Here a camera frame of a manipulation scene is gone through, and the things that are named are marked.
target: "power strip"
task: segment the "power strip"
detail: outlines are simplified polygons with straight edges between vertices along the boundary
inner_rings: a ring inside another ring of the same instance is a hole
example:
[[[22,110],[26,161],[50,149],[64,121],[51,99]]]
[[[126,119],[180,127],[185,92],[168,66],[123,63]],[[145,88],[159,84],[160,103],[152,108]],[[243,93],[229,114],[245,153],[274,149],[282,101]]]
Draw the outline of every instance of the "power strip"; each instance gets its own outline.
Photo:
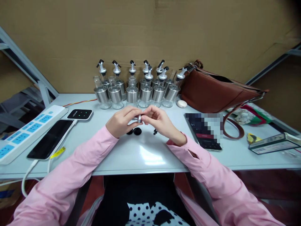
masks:
[[[6,145],[0,149],[0,164],[10,164],[67,112],[67,108],[53,105],[26,126],[6,138],[4,140]]]

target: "pink sleeve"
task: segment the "pink sleeve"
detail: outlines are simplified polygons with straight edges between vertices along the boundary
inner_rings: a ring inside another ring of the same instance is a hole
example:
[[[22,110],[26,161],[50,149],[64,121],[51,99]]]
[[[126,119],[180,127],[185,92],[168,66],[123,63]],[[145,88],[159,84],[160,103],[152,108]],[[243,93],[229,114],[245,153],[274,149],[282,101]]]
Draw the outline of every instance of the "pink sleeve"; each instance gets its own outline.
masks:
[[[17,207],[10,225],[63,225],[74,206],[78,188],[108,155],[118,139],[104,126],[90,140],[36,184]]]
[[[208,151],[186,136],[181,147],[167,142],[170,150],[189,168],[212,197],[212,204],[224,225],[284,225],[277,221],[257,198],[248,192],[244,183]],[[194,158],[189,151],[198,157]]]

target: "yellow cable tag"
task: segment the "yellow cable tag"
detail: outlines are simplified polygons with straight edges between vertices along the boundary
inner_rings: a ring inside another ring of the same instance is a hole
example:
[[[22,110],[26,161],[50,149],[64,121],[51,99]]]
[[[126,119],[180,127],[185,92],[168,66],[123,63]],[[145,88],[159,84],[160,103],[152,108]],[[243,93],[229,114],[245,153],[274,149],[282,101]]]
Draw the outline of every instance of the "yellow cable tag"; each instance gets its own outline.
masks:
[[[60,154],[62,154],[64,151],[66,150],[65,147],[62,147],[60,150],[58,150],[57,152],[55,152],[52,156],[50,156],[50,159],[53,159],[55,157],[58,157]]]

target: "person's left hand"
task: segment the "person's left hand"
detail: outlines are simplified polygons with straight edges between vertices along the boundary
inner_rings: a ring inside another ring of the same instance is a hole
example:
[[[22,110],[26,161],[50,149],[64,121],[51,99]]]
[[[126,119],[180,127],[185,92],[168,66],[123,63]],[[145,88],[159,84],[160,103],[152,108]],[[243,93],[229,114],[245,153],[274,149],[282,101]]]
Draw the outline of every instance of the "person's left hand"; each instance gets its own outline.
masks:
[[[128,123],[137,115],[141,115],[142,110],[135,108],[133,106],[127,106],[124,109],[116,112],[112,118],[106,123],[107,130],[114,137],[119,138],[122,135],[130,132],[133,128],[143,125],[142,122],[133,122],[128,125]]]

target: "hand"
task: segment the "hand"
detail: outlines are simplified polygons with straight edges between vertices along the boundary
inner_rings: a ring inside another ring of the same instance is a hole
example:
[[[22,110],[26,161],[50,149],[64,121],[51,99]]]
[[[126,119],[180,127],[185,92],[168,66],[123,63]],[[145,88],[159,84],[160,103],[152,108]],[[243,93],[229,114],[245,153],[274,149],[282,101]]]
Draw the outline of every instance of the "hand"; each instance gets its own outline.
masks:
[[[122,135],[128,133],[133,128],[139,125],[143,125],[143,123],[133,122],[128,125],[128,123],[137,115],[141,115],[142,110],[139,108],[135,108],[133,106],[127,106],[124,109],[116,112],[112,118],[106,123],[107,130],[112,136],[119,138]]]
[[[160,134],[171,139],[176,145],[182,146],[187,143],[186,137],[175,128],[164,110],[151,105],[145,109],[141,120],[146,125],[151,124]]]

